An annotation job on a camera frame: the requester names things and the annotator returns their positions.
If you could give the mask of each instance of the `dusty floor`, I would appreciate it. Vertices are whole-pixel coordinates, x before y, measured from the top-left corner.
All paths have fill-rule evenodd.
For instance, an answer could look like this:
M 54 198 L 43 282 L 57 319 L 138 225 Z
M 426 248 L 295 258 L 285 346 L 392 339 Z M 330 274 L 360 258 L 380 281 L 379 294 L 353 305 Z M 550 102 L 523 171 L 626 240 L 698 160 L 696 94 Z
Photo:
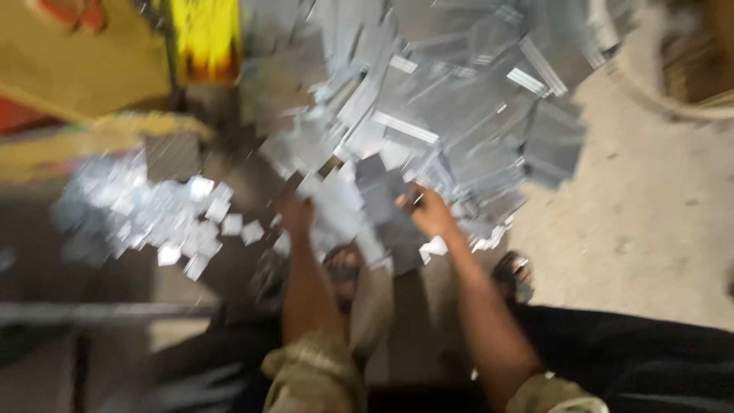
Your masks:
M 575 100 L 589 124 L 577 179 L 557 193 L 528 187 L 515 216 L 533 304 L 734 330 L 734 130 L 670 123 L 604 70 Z

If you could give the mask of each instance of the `hand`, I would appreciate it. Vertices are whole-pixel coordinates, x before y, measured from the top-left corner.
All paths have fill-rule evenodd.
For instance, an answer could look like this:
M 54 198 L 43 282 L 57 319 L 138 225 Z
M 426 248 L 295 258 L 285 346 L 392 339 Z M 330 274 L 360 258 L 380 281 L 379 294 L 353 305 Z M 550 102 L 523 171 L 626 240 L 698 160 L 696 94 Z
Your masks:
M 288 231 L 291 238 L 306 236 L 313 224 L 313 203 L 310 199 L 301 201 L 295 193 L 284 195 L 278 202 L 278 212 L 283 216 L 280 225 Z
M 447 238 L 459 231 L 457 222 L 448 206 L 443 202 L 443 198 L 436 191 L 422 187 L 415 182 L 410 183 L 411 187 L 418 191 L 423 197 L 421 205 L 413 211 L 413 222 L 421 229 L 427 237 L 439 236 Z M 406 195 L 400 195 L 395 204 L 402 208 L 408 202 Z

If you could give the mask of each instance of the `person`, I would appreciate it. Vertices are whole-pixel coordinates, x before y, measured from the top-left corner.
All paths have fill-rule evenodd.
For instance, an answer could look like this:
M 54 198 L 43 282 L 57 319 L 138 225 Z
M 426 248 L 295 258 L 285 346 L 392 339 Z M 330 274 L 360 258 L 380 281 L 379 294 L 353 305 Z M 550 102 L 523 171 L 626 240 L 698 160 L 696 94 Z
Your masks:
M 427 237 L 442 237 L 453 259 L 462 329 L 491 409 L 604 412 L 599 398 L 545 375 L 538 355 L 443 199 L 417 184 L 414 189 L 423 196 L 412 214 L 415 224 Z M 399 207 L 406 202 L 404 195 L 396 200 Z M 263 363 L 273 379 L 265 411 L 364 412 L 366 392 L 348 351 L 348 324 L 310 245 L 313 205 L 292 196 L 281 214 L 281 225 L 291 236 L 291 267 L 281 320 L 284 347 Z
M 443 199 L 414 189 L 423 195 L 412 213 L 415 224 L 429 237 L 441 236 L 454 263 L 459 318 L 484 401 L 473 389 L 392 394 L 381 403 L 373 392 L 370 410 L 734 412 L 734 334 L 527 305 L 526 260 L 510 253 L 489 276 Z M 396 200 L 399 206 L 405 202 Z M 280 212 L 291 236 L 280 319 L 213 328 L 153 355 L 121 375 L 96 412 L 367 410 L 347 334 L 358 256 L 338 248 L 321 265 L 309 238 L 313 205 L 289 196 Z M 442 400 L 432 406 L 437 398 Z

